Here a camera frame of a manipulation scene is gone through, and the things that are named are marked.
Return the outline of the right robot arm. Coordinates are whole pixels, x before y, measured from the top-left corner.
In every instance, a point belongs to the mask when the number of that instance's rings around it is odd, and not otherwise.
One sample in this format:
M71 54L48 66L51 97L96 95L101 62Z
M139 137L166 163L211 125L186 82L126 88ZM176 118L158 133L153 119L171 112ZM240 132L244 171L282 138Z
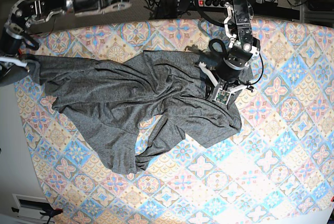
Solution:
M19 49L22 45L34 51L39 49L38 41L28 33L32 25L67 13L104 14L130 5L130 0L18 0L10 9L1 34L1 86L13 84L29 74L30 67L21 59Z

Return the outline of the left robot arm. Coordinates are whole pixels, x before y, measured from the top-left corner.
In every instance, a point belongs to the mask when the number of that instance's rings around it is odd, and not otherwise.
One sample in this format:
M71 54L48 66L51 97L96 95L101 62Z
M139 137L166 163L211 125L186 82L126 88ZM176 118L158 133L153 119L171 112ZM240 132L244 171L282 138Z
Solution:
M223 22L214 21L205 13L204 9L214 4L227 12ZM194 5L205 20L224 28L229 39L228 45L219 39L209 42L211 54L218 58L215 68L207 68L204 62L198 64L213 85L210 99L227 105L237 92L254 89L253 82L240 80L240 74L250 67L252 59L260 56L260 42L252 34L253 8L248 0L194 0Z

